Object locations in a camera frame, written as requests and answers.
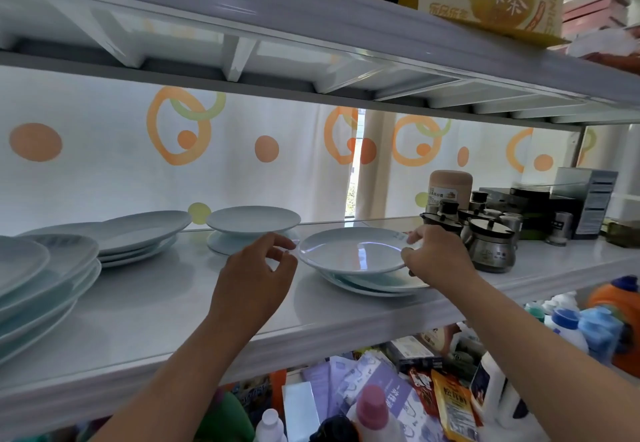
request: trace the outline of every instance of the blue bottle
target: blue bottle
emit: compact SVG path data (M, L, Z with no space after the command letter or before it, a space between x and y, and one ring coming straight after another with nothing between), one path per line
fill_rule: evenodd
M604 365L611 365L611 359L616 352L616 347L618 346L618 341L620 340L620 334L622 333L624 323L619 319L616 319L611 311L603 306L585 309L581 314L578 328L584 333L585 338L587 338L587 342L589 341L587 332L592 336L594 343L596 342L596 338L599 336L598 331L593 328L593 326L588 325L588 323L598 324L610 333L607 346L602 348L602 352L594 357Z

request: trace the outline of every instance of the person's left hand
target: person's left hand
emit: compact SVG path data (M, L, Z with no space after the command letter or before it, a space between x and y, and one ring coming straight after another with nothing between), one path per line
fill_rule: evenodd
M280 307L296 273L298 259L276 247L293 250L296 244L276 233L260 236L228 258L213 291L207 317L232 326L245 341ZM266 258L280 262L278 268L269 268Z

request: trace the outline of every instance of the dark blue cap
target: dark blue cap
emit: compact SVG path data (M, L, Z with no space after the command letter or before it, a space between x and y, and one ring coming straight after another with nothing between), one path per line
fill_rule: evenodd
M576 311L560 308L554 311L553 315L551 316L551 320L560 327L575 331L576 329L578 329L578 321L580 320L580 316Z
M615 279L614 281L612 281L611 285L613 285L614 287L618 287L619 289L626 290L627 292L637 292L638 277L636 277L635 275L620 277L619 279Z

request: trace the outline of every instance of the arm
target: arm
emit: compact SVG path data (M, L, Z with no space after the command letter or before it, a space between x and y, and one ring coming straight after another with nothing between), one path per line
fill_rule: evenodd
M298 260L274 245L295 248L288 238L268 233L229 257L204 321L93 442L193 440L223 374L289 291ZM272 271L265 258L280 265Z
M406 266L460 309L552 440L640 440L640 390L482 279L458 236L422 226L419 238Z

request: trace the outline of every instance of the orange dot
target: orange dot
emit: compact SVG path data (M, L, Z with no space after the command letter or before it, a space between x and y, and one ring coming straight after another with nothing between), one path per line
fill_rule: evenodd
M540 154L533 161L533 167L535 167L536 170L539 170L540 172L544 172L546 170L549 170L553 166L554 166L554 159L553 159L553 157L551 157L551 155Z
M189 150L197 140L198 137L191 130L183 130L178 134L178 145L184 150Z
M376 147L376 142L370 138L363 138L362 150L360 151L360 163L366 165L373 162L377 153L378 148Z
M464 167L469 162L469 149L466 146L461 146L458 151L458 165Z
M431 152L431 146L428 143L421 143L417 147L415 147L415 151L420 157L424 157L429 152Z
M58 132L43 123L23 123L9 134L9 145L23 159L46 162L58 157L62 139Z
M273 137L261 135L255 141L254 150L260 162L273 162L278 158L280 146Z

